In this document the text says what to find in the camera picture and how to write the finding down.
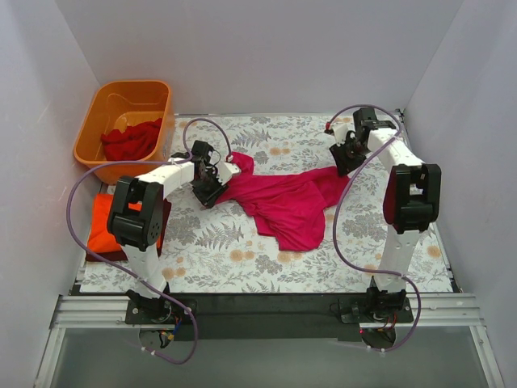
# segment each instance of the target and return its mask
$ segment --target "orange bin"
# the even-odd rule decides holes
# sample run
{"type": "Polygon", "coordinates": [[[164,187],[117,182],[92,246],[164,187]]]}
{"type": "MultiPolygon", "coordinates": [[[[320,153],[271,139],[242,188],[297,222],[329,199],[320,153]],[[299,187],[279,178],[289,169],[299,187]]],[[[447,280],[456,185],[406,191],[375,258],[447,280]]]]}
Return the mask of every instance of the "orange bin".
{"type": "MultiPolygon", "coordinates": [[[[102,133],[113,129],[125,131],[128,125],[162,118],[162,127],[154,150],[141,160],[164,161],[170,157],[170,146],[174,133],[174,113],[172,110],[170,87],[155,80],[128,80],[108,83],[95,94],[90,110],[74,146],[75,158],[92,168],[106,163],[102,133]]],[[[95,174],[108,184],[115,184],[122,175],[145,174],[157,166],[109,166],[98,169],[95,174]]]]}

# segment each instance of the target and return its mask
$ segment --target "robotic arm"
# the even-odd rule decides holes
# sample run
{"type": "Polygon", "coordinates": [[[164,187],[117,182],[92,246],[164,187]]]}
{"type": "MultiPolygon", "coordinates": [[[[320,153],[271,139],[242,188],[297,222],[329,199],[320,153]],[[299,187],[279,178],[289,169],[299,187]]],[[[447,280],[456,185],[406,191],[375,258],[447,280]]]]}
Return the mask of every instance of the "robotic arm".
{"type": "MultiPolygon", "coordinates": [[[[334,135],[336,143],[330,152],[338,173],[345,175],[397,131],[391,121],[378,120],[373,108],[361,108],[354,112],[353,127],[340,124],[331,128],[328,124],[325,132],[334,135]]],[[[389,171],[389,181],[383,203],[388,236],[378,269],[407,273],[422,232],[438,217],[441,170],[417,158],[400,139],[379,154],[379,159],[389,171]]],[[[406,283],[396,276],[375,274],[372,287],[380,291],[375,298],[385,297],[395,304],[406,295],[406,283]]]]}
{"type": "MultiPolygon", "coordinates": [[[[177,164],[156,168],[136,178],[123,176],[116,185],[107,230],[122,246],[131,269],[156,289],[166,287],[156,247],[162,232],[163,200],[175,189],[191,183],[195,196],[211,208],[228,188],[229,180],[241,172],[229,162],[220,160],[212,164],[213,153],[214,149],[208,143],[195,141],[190,162],[183,162],[187,154],[174,154],[170,161],[177,164]],[[142,203],[140,212],[128,207],[137,202],[142,203]]],[[[157,298],[158,295],[138,283],[135,291],[129,292],[129,297],[142,302],[142,298],[157,298]]]]}

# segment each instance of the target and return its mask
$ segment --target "red cloth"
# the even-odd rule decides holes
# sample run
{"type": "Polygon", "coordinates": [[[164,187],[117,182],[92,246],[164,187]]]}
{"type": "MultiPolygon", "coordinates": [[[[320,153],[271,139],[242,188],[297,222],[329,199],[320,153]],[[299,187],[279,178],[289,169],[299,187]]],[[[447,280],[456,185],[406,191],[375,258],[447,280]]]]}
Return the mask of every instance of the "red cloth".
{"type": "Polygon", "coordinates": [[[236,200],[253,216],[258,234],[275,236],[281,251],[309,251],[319,247],[325,233],[323,209],[338,203],[348,177],[336,167],[299,175],[253,175],[253,159],[233,153],[242,170],[217,203],[236,200]]]}
{"type": "Polygon", "coordinates": [[[129,125],[124,132],[113,129],[108,135],[100,135],[106,160],[138,160],[153,152],[162,119],[146,121],[132,127],[129,125]]]}

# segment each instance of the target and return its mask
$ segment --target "red fabric in bin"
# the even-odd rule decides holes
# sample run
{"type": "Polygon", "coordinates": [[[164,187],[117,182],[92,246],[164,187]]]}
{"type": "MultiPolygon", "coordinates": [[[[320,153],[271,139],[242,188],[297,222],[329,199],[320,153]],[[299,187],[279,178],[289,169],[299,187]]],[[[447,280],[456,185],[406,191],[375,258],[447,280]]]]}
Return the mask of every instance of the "red fabric in bin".
{"type": "Polygon", "coordinates": [[[281,251],[309,251],[325,234],[323,209],[338,203],[348,177],[336,167],[298,175],[253,175],[250,156],[233,152],[242,173],[233,177],[217,203],[236,200],[255,219],[258,234],[275,236],[281,251]]]}
{"type": "Polygon", "coordinates": [[[139,160],[153,152],[162,119],[129,125],[124,132],[113,129],[108,135],[100,135],[106,160],[139,160]]]}

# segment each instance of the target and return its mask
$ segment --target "orange box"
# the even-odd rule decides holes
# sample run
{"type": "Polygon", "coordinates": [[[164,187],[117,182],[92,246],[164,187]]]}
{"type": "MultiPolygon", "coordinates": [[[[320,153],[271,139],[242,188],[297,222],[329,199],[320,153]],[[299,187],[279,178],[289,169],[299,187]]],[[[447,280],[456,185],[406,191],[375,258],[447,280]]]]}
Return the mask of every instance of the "orange box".
{"type": "MultiPolygon", "coordinates": [[[[92,168],[106,163],[102,133],[113,129],[125,131],[128,125],[162,119],[162,127],[153,152],[141,160],[165,161],[170,157],[174,133],[174,112],[170,87],[157,80],[125,80],[108,83],[101,87],[90,105],[81,132],[75,141],[74,156],[85,166],[92,168]]],[[[111,166],[97,170],[95,174],[104,183],[115,184],[122,175],[145,174],[157,166],[111,166]]]]}

